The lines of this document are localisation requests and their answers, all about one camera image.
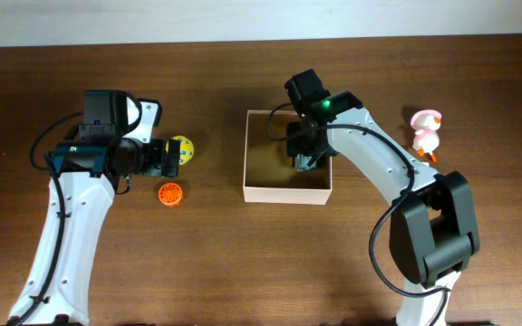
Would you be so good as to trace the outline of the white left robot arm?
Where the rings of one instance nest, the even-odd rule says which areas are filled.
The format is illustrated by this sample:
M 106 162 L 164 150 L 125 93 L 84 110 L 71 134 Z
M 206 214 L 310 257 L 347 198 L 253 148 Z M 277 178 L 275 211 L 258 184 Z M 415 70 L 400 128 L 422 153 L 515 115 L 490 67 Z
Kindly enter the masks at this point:
M 105 217 L 134 175 L 176 177 L 180 143 L 155 139 L 162 106 L 126 91 L 89 90 L 79 123 L 41 168 L 49 202 L 31 271 L 12 307 L 10 325 L 86 325 L 96 247 Z

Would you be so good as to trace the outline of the white duck toy pink hat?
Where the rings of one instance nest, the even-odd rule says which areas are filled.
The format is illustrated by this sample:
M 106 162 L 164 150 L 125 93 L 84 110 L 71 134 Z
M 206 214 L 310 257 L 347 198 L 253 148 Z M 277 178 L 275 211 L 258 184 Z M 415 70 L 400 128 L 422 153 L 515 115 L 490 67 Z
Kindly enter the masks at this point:
M 429 157 L 437 162 L 434 151 L 440 144 L 437 130 L 441 126 L 442 114 L 437 110 L 419 110 L 411 118 L 410 125 L 414 129 L 412 148 L 420 157 Z

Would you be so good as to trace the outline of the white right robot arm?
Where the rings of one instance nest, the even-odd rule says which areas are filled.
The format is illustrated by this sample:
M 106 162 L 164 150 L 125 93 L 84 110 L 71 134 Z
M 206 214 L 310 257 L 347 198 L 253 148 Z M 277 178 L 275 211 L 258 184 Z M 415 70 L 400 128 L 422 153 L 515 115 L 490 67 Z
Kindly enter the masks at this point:
M 307 115 L 287 127 L 293 159 L 341 154 L 376 187 L 389 207 L 374 225 L 368 255 L 381 281 L 402 297 L 397 325 L 443 325 L 454 283 L 480 249 L 470 184 L 442 175 L 389 137 L 366 109 L 328 122 Z

